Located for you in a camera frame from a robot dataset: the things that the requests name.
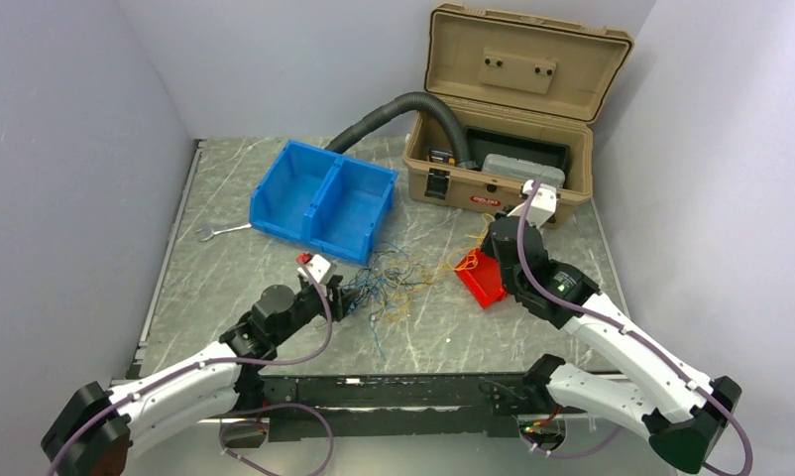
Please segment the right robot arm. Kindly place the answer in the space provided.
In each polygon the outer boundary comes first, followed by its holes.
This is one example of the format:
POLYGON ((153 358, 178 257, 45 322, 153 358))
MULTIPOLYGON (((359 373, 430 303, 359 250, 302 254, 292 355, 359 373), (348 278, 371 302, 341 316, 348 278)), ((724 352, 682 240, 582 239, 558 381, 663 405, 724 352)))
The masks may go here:
POLYGON ((712 378, 656 343, 586 274, 550 258, 541 233, 519 217, 493 221, 480 251, 497 264, 517 303, 585 342, 629 380, 620 384, 545 354, 523 376, 530 408, 582 410, 639 435, 683 473, 713 468, 707 459, 741 397, 736 381, 712 378))

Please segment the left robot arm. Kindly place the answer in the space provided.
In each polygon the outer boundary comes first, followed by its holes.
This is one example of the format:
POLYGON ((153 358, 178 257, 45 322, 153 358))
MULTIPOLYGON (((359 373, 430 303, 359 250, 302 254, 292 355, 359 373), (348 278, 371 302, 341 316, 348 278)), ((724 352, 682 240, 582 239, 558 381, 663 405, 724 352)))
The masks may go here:
POLYGON ((105 388, 90 382, 69 398, 40 447, 52 475, 120 475, 130 459, 209 417, 253 414, 264 402, 260 372, 281 366, 279 347, 316 317, 342 320, 358 296, 334 275, 300 278, 298 291, 266 288, 219 338, 146 378, 105 388))

